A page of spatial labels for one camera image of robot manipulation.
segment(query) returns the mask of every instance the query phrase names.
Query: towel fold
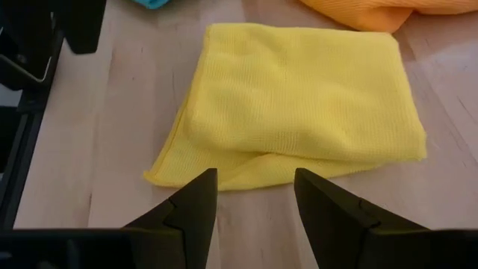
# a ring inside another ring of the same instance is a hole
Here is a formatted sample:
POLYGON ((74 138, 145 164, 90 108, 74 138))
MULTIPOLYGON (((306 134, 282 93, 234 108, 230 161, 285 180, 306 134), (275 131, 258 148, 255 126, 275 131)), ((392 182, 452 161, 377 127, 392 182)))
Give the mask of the towel fold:
POLYGON ((216 167, 222 191, 260 188, 419 160, 425 140, 390 34, 218 24, 144 176, 181 187, 216 167))
POLYGON ((362 31, 395 32, 414 10, 460 14, 478 10, 478 0, 300 0, 334 20, 362 31))

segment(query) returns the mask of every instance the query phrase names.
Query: wood grain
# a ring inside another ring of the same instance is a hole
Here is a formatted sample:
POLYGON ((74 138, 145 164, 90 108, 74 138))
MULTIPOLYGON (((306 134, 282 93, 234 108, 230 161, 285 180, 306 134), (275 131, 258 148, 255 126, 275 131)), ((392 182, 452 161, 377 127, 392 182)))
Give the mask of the wood grain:
MULTIPOLYGON (((109 1, 99 50, 63 48, 16 228, 121 227, 175 190, 142 179, 214 22, 346 27, 294 0, 109 1)), ((413 15, 394 35, 429 156, 333 179, 429 228, 478 227, 478 13, 413 15)), ((208 268, 317 268, 291 185, 221 193, 208 268)))

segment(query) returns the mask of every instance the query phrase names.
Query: blue cloth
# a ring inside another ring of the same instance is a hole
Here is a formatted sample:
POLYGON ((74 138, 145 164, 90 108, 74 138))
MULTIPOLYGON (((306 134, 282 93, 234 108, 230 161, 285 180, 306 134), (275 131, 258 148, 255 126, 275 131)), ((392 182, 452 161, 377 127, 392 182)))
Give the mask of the blue cloth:
POLYGON ((139 4, 142 4, 146 8, 156 9, 166 4, 169 0, 133 0, 139 4))

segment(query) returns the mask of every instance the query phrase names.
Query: orange cloth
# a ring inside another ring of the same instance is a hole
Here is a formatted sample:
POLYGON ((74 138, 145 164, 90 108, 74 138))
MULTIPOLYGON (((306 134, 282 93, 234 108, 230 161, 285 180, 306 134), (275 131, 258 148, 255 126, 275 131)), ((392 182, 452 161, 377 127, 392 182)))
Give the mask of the orange cloth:
POLYGON ((416 10, 459 14, 478 10, 478 0, 300 0, 334 20, 362 31, 395 32, 416 10))

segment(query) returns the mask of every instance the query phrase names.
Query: black metal frame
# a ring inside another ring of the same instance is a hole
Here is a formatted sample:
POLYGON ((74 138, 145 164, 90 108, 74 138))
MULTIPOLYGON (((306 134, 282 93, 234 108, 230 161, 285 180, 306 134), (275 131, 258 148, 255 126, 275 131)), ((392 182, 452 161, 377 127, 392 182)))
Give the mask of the black metal frame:
POLYGON ((106 0, 0 1, 0 83, 23 90, 20 124, 0 181, 0 229, 14 225, 63 38, 74 53, 95 52, 105 5, 106 0))

